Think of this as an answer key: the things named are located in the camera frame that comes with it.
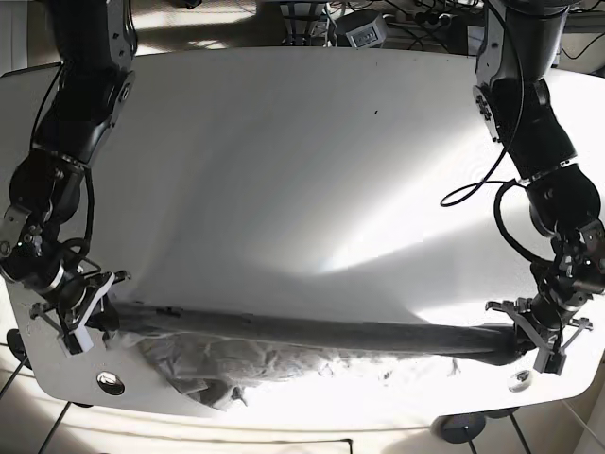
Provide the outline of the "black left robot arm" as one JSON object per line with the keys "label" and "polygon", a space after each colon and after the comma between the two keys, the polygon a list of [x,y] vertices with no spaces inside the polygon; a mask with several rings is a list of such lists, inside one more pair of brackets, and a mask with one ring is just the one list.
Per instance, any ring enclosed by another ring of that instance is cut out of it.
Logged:
{"label": "black left robot arm", "polygon": [[[537,294],[496,309],[514,322],[520,346],[537,349],[534,368],[560,374],[568,341],[564,328],[604,291],[604,225],[596,186],[581,171],[571,139],[551,105],[545,75],[555,60],[568,1],[487,1],[476,64],[475,101],[493,140],[519,175],[496,192],[493,214],[501,236],[530,264]],[[523,247],[507,231],[501,202],[524,188],[534,228],[548,238],[553,258]]]}

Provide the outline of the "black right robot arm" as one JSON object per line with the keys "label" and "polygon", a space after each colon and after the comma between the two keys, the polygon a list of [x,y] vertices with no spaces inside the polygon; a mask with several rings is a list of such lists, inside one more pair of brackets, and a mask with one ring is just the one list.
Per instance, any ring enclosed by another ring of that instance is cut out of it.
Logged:
{"label": "black right robot arm", "polygon": [[127,271],[89,259],[95,216],[92,164],[130,94],[138,47],[129,1],[49,1],[61,64],[44,95],[29,152],[9,183],[1,221],[1,273],[40,295],[32,318],[59,333],[66,353],[94,345],[90,327]]}

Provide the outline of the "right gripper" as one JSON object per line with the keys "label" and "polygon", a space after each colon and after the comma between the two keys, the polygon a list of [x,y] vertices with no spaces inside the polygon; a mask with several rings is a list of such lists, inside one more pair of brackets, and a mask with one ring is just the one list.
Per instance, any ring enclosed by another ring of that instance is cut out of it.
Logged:
{"label": "right gripper", "polygon": [[66,356],[87,353],[94,347],[87,323],[108,310],[110,289],[126,280],[130,280],[127,271],[72,273],[58,270],[45,288],[34,289],[43,302],[31,307],[29,317],[44,320],[58,332]]}

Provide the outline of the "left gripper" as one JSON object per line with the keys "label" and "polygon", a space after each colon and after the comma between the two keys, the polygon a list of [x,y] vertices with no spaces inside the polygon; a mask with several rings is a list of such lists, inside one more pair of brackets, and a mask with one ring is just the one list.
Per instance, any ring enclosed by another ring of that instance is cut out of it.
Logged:
{"label": "left gripper", "polygon": [[541,374],[561,375],[567,360],[566,348],[583,331],[592,331],[588,318],[574,319],[574,311],[559,312],[543,296],[518,298],[516,301],[489,301],[486,310],[507,314],[513,321],[518,340],[531,342],[538,349],[533,368]]}

